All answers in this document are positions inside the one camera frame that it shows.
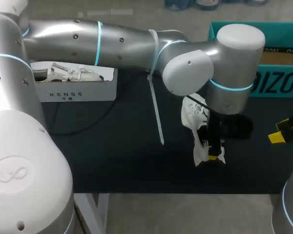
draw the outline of black cable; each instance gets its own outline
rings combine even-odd
[[[205,107],[209,111],[216,113],[216,111],[214,111],[213,109],[209,108],[207,105],[201,103],[200,101],[196,100],[195,98],[191,97],[190,95],[188,95],[186,97],[189,98],[189,99],[191,99],[192,101],[195,101],[196,103],[200,104],[201,106]]]
[[[78,213],[78,210],[77,210],[77,206],[76,206],[76,203],[74,202],[74,210],[75,210],[75,214],[76,214],[76,217],[78,219],[78,222],[80,224],[80,227],[82,228],[82,231],[83,231],[83,234],[87,234],[86,232],[86,228],[84,227],[84,224],[83,224],[83,221],[82,221],[82,218],[80,217],[79,213]]]
[[[116,102],[118,101],[118,99],[120,98],[121,94],[122,94],[122,91],[124,89],[126,89],[129,84],[134,80],[135,77],[138,77],[138,76],[142,76],[142,75],[148,75],[147,72],[143,72],[143,73],[138,73],[136,75],[133,75],[129,81],[127,81],[125,83],[125,85],[120,89],[119,91],[119,94],[116,96],[115,100],[112,102],[112,104],[108,107],[108,109],[105,111],[105,113],[99,117],[95,122],[91,123],[90,125],[86,126],[86,127],[83,127],[79,130],[76,130],[76,131],[73,131],[73,132],[70,132],[70,133],[50,133],[51,136],[54,136],[54,137],[69,137],[69,136],[74,136],[76,134],[79,134],[79,133],[82,133],[84,131],[87,131],[89,130],[90,128],[93,128],[95,125],[97,125],[99,122],[101,122],[109,113],[110,111],[113,109],[114,105],[116,104]],[[53,119],[53,124],[52,124],[52,127],[54,126],[54,123],[55,123],[55,120],[56,120],[56,116],[57,116],[57,112],[58,112],[58,109],[56,109],[56,113],[54,114],[54,119]]]

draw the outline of blue led ring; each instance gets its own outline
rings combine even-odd
[[[284,188],[283,188],[283,192],[282,192],[282,204],[283,204],[284,213],[285,213],[286,217],[288,218],[289,223],[290,223],[291,226],[293,227],[293,222],[292,222],[292,220],[290,219],[290,217],[289,217],[289,215],[288,215],[288,212],[287,212],[287,209],[285,208],[285,204],[284,204],[284,191],[285,191],[285,186],[287,186],[287,183],[288,183],[288,182],[285,183]]]
[[[100,48],[101,48],[101,35],[102,35],[102,23],[100,21],[98,21],[98,44],[97,44],[97,56],[96,56],[96,62],[95,62],[95,66],[98,65],[99,62],[99,57],[100,57]]]
[[[23,59],[20,59],[20,58],[18,58],[18,57],[16,57],[16,56],[13,56],[13,55],[0,54],[0,58],[2,58],[2,57],[4,57],[4,58],[11,58],[11,59],[18,60],[18,61],[24,63],[24,64],[25,64],[25,65],[31,70],[30,65],[28,65],[27,62],[25,62]]]
[[[26,30],[26,32],[23,33],[23,37],[25,37],[29,33],[29,28]]]
[[[228,91],[234,91],[234,92],[236,92],[236,91],[245,91],[245,90],[247,90],[247,89],[249,89],[249,88],[251,88],[252,86],[253,86],[253,84],[251,84],[251,85],[249,85],[248,87],[245,87],[245,88],[229,88],[229,87],[225,87],[225,86],[222,86],[222,85],[220,85],[220,84],[217,84],[215,81],[213,81],[212,79],[209,79],[210,80],[210,82],[213,84],[213,85],[215,85],[216,87],[218,87],[218,88],[221,88],[221,89],[224,89],[224,90],[228,90]]]

